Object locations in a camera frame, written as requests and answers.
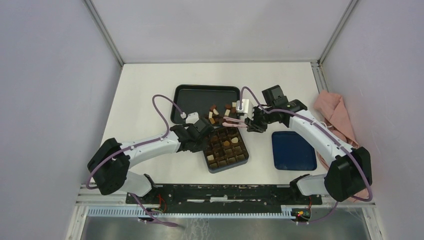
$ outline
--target brown chocolate piece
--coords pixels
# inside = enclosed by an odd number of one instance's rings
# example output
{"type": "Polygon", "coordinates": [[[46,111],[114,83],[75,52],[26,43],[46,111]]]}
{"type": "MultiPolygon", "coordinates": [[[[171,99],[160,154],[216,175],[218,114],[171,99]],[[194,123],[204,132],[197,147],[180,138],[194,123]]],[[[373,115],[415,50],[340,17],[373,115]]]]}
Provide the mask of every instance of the brown chocolate piece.
{"type": "Polygon", "coordinates": [[[243,160],[245,159],[245,156],[244,156],[244,155],[238,155],[238,156],[236,157],[236,159],[237,159],[237,162],[239,162],[239,161],[243,161],[243,160]]]}
{"type": "Polygon", "coordinates": [[[225,150],[225,154],[227,154],[227,155],[233,154],[233,150],[227,149],[227,150],[225,150]]]}
{"type": "Polygon", "coordinates": [[[233,164],[235,162],[236,162],[236,158],[235,157],[228,158],[228,163],[229,164],[233,164]]]}
{"type": "Polygon", "coordinates": [[[237,134],[237,130],[235,127],[227,127],[226,129],[228,130],[229,135],[237,134]]]}
{"type": "Polygon", "coordinates": [[[225,156],[226,156],[227,159],[235,158],[236,157],[236,155],[234,153],[226,154],[225,156]]]}
{"type": "Polygon", "coordinates": [[[223,167],[223,166],[227,166],[227,162],[226,161],[220,161],[218,162],[218,166],[223,167]]]}
{"type": "Polygon", "coordinates": [[[241,153],[242,153],[242,148],[241,148],[241,147],[239,147],[239,146],[236,146],[236,147],[234,148],[234,152],[235,152],[236,154],[241,154],[241,153]]]}

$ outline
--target pink towel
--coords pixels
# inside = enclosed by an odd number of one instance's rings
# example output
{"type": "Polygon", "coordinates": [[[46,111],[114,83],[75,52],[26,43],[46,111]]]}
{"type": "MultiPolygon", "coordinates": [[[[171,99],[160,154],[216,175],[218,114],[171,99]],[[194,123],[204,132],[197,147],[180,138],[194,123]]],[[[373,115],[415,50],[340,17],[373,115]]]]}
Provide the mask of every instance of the pink towel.
{"type": "MultiPolygon", "coordinates": [[[[355,140],[354,130],[352,129],[351,120],[348,111],[345,108],[343,97],[337,93],[327,92],[323,90],[316,99],[313,108],[319,111],[325,118],[328,129],[342,141],[359,148],[358,142],[355,140]]],[[[329,166],[323,157],[318,153],[321,164],[328,170],[329,166]]],[[[368,191],[366,189],[355,194],[357,197],[367,198],[368,191]]],[[[355,202],[356,199],[349,198],[349,201],[355,202]]]]}

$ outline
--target white wall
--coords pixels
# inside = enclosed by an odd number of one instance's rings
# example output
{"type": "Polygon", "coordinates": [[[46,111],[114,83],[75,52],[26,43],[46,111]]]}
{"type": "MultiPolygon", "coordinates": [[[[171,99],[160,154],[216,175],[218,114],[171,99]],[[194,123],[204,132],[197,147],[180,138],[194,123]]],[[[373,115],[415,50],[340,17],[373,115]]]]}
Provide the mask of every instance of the white wall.
{"type": "Polygon", "coordinates": [[[317,60],[350,0],[93,0],[134,62],[317,60]]]}
{"type": "Polygon", "coordinates": [[[423,239],[424,1],[362,0],[325,60],[370,150],[387,239],[423,239]]]}
{"type": "Polygon", "coordinates": [[[0,239],[63,239],[120,68],[81,0],[0,2],[0,239]]]}

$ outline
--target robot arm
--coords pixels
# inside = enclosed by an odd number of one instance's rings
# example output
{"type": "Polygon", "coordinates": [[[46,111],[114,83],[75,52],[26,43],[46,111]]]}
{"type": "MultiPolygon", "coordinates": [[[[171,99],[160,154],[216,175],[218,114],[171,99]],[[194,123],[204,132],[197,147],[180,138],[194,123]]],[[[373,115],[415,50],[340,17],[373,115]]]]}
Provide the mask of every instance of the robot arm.
{"type": "Polygon", "coordinates": [[[248,132],[263,133],[268,124],[279,122],[301,135],[328,164],[327,174],[304,175],[290,183],[290,186],[297,193],[303,196],[310,195],[330,195],[335,200],[341,202],[353,196],[366,186],[365,183],[349,156],[342,150],[344,147],[358,162],[368,183],[372,184],[371,160],[369,152],[360,147],[354,149],[350,144],[340,140],[326,127],[318,128],[320,125],[307,107],[299,100],[288,101],[279,85],[262,91],[267,108],[255,106],[248,99],[237,101],[237,113],[241,116],[247,126],[248,132]],[[286,110],[296,113],[295,116],[286,110]]]}
{"type": "Polygon", "coordinates": [[[199,115],[191,113],[186,124],[175,125],[169,134],[159,134],[139,141],[118,143],[115,138],[106,140],[87,167],[92,172],[108,156],[122,151],[102,165],[93,175],[94,181],[102,195],[109,195],[117,190],[134,193],[139,197],[146,196],[156,188],[155,183],[147,175],[139,175],[129,171],[133,166],[163,155],[181,151],[193,153],[202,151],[207,146],[206,137],[214,130],[211,123],[199,115]]]}

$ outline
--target purple cable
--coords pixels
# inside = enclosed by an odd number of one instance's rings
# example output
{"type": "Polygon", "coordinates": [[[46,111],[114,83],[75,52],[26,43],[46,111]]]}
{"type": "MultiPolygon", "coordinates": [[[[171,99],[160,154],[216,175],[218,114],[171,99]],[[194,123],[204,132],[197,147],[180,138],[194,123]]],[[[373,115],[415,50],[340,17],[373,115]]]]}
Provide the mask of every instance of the purple cable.
{"type": "MultiPolygon", "coordinates": [[[[183,113],[183,111],[181,110],[181,108],[175,103],[175,102],[173,102],[171,99],[169,99],[167,96],[164,96],[164,95],[161,95],[161,94],[156,94],[156,95],[154,95],[152,98],[151,98],[151,102],[153,103],[153,107],[154,107],[154,109],[156,110],[156,112],[159,114],[159,116],[162,118],[162,120],[163,120],[163,122],[165,123],[165,125],[166,125],[166,132],[165,132],[165,134],[162,136],[162,137],[157,137],[157,138],[155,138],[155,139],[151,139],[151,140],[147,140],[147,141],[143,141],[143,142],[139,142],[139,143],[137,143],[137,144],[134,144],[133,146],[127,146],[127,147],[125,147],[125,148],[123,148],[123,149],[121,149],[121,150],[119,150],[119,151],[116,151],[116,152],[114,152],[114,153],[112,153],[110,156],[108,156],[108,157],[106,157],[103,161],[101,161],[94,169],[93,169],[93,171],[91,171],[91,173],[90,173],[90,175],[88,176],[88,179],[87,179],[87,181],[85,182],[85,187],[87,188],[87,189],[90,189],[90,190],[93,190],[93,189],[97,189],[98,187],[97,186],[90,186],[90,181],[91,181],[91,179],[92,179],[92,177],[94,176],[94,174],[107,162],[107,161],[109,161],[109,160],[111,160],[113,157],[115,157],[116,155],[118,155],[118,154],[120,154],[120,153],[123,153],[123,152],[125,152],[125,151],[128,151],[128,150],[130,150],[131,149],[131,147],[134,147],[134,148],[137,148],[137,147],[140,147],[140,146],[142,146],[142,145],[146,145],[146,144],[151,144],[151,143],[154,143],[154,142],[156,142],[156,141],[160,141],[161,139],[163,139],[163,138],[166,138],[167,136],[168,136],[168,134],[170,134],[170,125],[168,124],[168,122],[167,122],[167,120],[166,120],[166,118],[164,117],[164,115],[161,113],[161,111],[159,111],[159,108],[158,108],[158,106],[156,106],[156,103],[155,103],[155,98],[157,98],[157,97],[162,97],[162,98],[164,98],[164,99],[166,99],[166,100],[168,100],[169,102],[171,102],[172,103],[172,105],[174,105],[175,106],[175,108],[178,110],[178,112],[180,113],[180,114],[182,114],[183,113]]],[[[135,198],[135,200],[137,201],[137,203],[138,203],[138,205],[140,205],[140,207],[147,213],[147,215],[149,215],[154,221],[151,221],[151,222],[149,222],[149,223],[153,223],[153,224],[163,224],[163,225],[165,225],[165,226],[168,226],[168,227],[176,227],[176,226],[178,226],[176,223],[173,223],[173,222],[163,222],[163,221],[160,221],[160,220],[158,220],[157,218],[155,218],[154,216],[152,216],[147,210],[146,210],[146,208],[142,205],[142,203],[139,201],[139,199],[137,198],[137,196],[134,194],[134,193],[131,193],[131,195],[135,198]]]]}
{"type": "MultiPolygon", "coordinates": [[[[293,111],[289,111],[289,110],[285,110],[285,109],[273,109],[271,111],[266,110],[261,105],[261,103],[259,102],[258,98],[255,96],[255,94],[252,92],[252,90],[249,87],[247,87],[247,86],[242,87],[241,88],[241,91],[240,91],[240,110],[241,110],[241,107],[242,107],[242,104],[241,103],[242,103],[242,100],[243,100],[243,92],[244,92],[244,90],[248,90],[250,92],[250,94],[252,95],[252,97],[254,98],[254,100],[256,101],[256,103],[258,104],[258,106],[265,113],[270,114],[270,113],[275,113],[275,112],[281,112],[281,113],[290,114],[290,115],[293,115],[293,116],[298,117],[300,119],[303,119],[303,120],[307,121],[310,124],[313,124],[319,130],[321,130],[321,132],[323,132],[329,139],[331,139],[334,142],[334,144],[336,144],[352,160],[353,164],[358,169],[359,175],[361,176],[363,182],[365,183],[366,190],[368,191],[368,198],[361,198],[361,197],[358,197],[358,196],[352,196],[352,198],[354,198],[356,200],[363,201],[363,202],[370,202],[373,199],[373,192],[371,191],[371,186],[368,183],[368,180],[365,177],[364,171],[362,171],[361,166],[359,165],[359,163],[357,162],[357,160],[354,158],[354,156],[348,150],[346,150],[345,147],[343,147],[341,145],[341,143],[339,141],[337,141],[337,139],[335,139],[330,133],[328,133],[320,124],[317,124],[312,119],[309,119],[309,118],[307,118],[305,116],[302,116],[300,114],[297,114],[297,113],[295,113],[293,111]]],[[[335,205],[334,205],[334,207],[331,209],[331,211],[327,215],[325,215],[325,216],[323,216],[323,217],[321,217],[319,219],[310,221],[309,223],[320,222],[321,220],[323,220],[323,219],[331,216],[333,214],[333,212],[335,211],[335,209],[337,208],[337,205],[338,204],[339,204],[339,202],[336,202],[335,205]]]]}
{"type": "Polygon", "coordinates": [[[140,202],[139,198],[137,197],[137,195],[135,195],[134,193],[130,193],[131,196],[135,199],[135,201],[138,203],[138,205],[140,205],[140,207],[143,209],[143,211],[149,216],[151,217],[151,219],[153,219],[153,221],[146,221],[146,223],[148,224],[162,224],[165,225],[167,227],[171,227],[171,228],[175,228],[178,227],[178,224],[176,224],[175,222],[169,222],[169,221],[161,221],[159,219],[157,219],[156,217],[154,217],[149,211],[147,211],[147,209],[143,206],[143,204],[140,202]]]}

